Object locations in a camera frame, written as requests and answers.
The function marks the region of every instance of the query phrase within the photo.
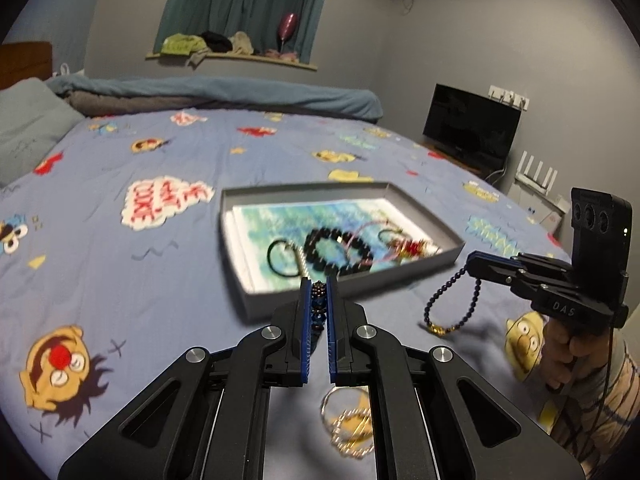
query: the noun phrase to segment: metal screw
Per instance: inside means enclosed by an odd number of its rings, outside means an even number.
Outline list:
[[[356,329],[356,334],[363,339],[371,339],[372,337],[375,337],[377,333],[378,331],[371,325],[360,325]]]
[[[282,335],[282,330],[277,326],[266,326],[262,329],[262,337],[265,339],[277,339]]]
[[[192,348],[187,351],[187,361],[190,363],[199,363],[207,356],[202,348]]]
[[[453,359],[453,352],[446,346],[438,346],[433,349],[433,357],[441,363],[448,363]]]

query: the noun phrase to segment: red cartoon nose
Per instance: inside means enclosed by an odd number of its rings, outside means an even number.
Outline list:
[[[56,345],[49,354],[49,363],[56,370],[63,370],[71,364],[71,352],[62,345]]]

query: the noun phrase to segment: bed sheet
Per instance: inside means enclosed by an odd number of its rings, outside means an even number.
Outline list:
[[[263,324],[240,314],[220,190],[326,179],[403,188],[466,240],[458,267],[473,250],[568,258],[507,197],[364,122],[243,110],[84,120],[0,191],[0,408],[47,475],[187,348],[229,348]],[[367,319],[406,346],[442,343],[418,322],[454,270],[361,298]],[[460,280],[433,320],[462,318],[473,287]],[[444,342],[536,419],[546,393],[527,363],[539,356],[542,319],[528,312],[507,288],[485,284],[472,319]],[[375,478],[373,456],[340,457],[322,426],[324,342],[305,388],[272,390],[266,480]]]

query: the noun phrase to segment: monitor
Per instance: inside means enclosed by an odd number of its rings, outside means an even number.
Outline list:
[[[508,104],[436,85],[423,134],[465,164],[497,171],[505,167],[520,113]]]

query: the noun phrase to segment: headboard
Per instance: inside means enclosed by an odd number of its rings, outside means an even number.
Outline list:
[[[29,77],[51,77],[52,47],[47,41],[0,45],[0,90]]]

